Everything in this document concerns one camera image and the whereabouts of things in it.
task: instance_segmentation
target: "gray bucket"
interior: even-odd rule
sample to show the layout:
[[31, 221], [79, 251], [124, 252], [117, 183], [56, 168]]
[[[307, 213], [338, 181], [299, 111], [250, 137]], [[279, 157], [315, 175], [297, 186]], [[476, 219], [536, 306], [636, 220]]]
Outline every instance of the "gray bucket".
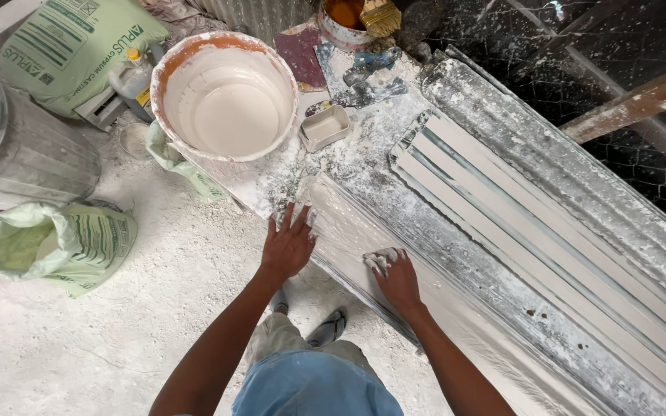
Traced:
[[0, 83], [0, 210], [85, 198], [100, 172], [85, 137]]

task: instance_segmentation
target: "wire mesh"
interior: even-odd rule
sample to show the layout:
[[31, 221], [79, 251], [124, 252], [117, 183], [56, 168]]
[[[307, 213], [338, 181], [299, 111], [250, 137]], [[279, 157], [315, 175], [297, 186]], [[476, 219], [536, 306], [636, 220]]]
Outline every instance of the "wire mesh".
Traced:
[[[565, 69], [573, 59], [564, 47], [529, 62], [523, 78], [510, 78], [510, 71], [551, 39], [525, 12], [560, 33], [596, 4], [572, 0], [451, 0], [446, 23], [430, 42], [438, 48], [453, 44], [552, 124], [560, 126], [612, 95], [602, 86], [570, 75]], [[625, 90], [666, 72], [666, 0], [630, 0], [588, 31], [566, 35], [573, 37], [571, 47]], [[666, 112], [658, 117], [666, 124]], [[588, 141], [583, 147], [666, 213], [666, 153], [629, 127]]]

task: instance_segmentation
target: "foot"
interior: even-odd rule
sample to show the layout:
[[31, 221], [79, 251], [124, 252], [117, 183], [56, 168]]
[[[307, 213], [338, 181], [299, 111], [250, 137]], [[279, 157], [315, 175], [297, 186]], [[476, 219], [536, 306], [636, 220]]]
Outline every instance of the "foot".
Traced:
[[286, 295], [284, 295], [284, 287], [280, 287], [274, 293], [272, 301], [269, 302], [269, 309], [272, 309], [272, 312], [279, 312], [284, 315], [289, 313], [289, 303], [287, 303]]
[[307, 344], [320, 348], [336, 341], [346, 328], [346, 316], [341, 309], [336, 310], [307, 337]]

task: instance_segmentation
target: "green bag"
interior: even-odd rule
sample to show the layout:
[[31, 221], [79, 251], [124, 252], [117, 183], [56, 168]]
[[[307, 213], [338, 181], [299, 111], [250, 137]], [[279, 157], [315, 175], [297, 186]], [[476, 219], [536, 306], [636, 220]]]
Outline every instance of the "green bag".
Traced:
[[146, 135], [146, 149], [164, 169], [189, 179], [202, 203], [213, 203], [225, 199], [225, 193], [212, 179], [199, 171], [197, 166], [184, 160], [179, 152], [171, 149], [166, 133], [158, 121], [153, 121]]
[[73, 109], [104, 91], [107, 74], [169, 31], [130, 0], [46, 0], [0, 50], [2, 75], [43, 107], [79, 118]]
[[77, 298], [120, 267], [137, 233], [130, 213], [23, 203], [0, 212], [0, 279], [53, 279]]

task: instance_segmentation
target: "wooden beam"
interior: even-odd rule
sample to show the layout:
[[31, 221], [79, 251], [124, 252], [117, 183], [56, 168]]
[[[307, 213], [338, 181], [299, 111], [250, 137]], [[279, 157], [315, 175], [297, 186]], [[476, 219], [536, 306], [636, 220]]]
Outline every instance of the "wooden beam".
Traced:
[[578, 35], [581, 35], [582, 32], [586, 32], [595, 27], [598, 23], [606, 20], [608, 16], [615, 13], [616, 10], [620, 9], [621, 6], [626, 3], [628, 3], [628, 0], [605, 0], [598, 2], [587, 12], [574, 19], [572, 23], [569, 23], [564, 30], [552, 37], [549, 42], [546, 42], [546, 44], [541, 46], [541, 48], [529, 56], [528, 59], [517, 64], [508, 74], [508, 78], [511, 79], [516, 75], [525, 75], [528, 70], [528, 65], [533, 64], [544, 56], [549, 55], [551, 52], [559, 50], [564, 45], [572, 42]]
[[592, 109], [560, 129], [581, 144], [665, 110], [666, 74]]
[[[561, 69], [580, 80], [586, 85], [595, 85], [601, 91], [605, 101], [623, 96], [627, 91], [615, 82], [606, 72], [590, 62], [574, 47], [568, 47], [568, 52], [573, 59], [565, 60]], [[666, 154], [666, 124], [662, 123], [657, 116], [647, 117], [629, 126], [634, 129], [647, 143], [655, 149]]]

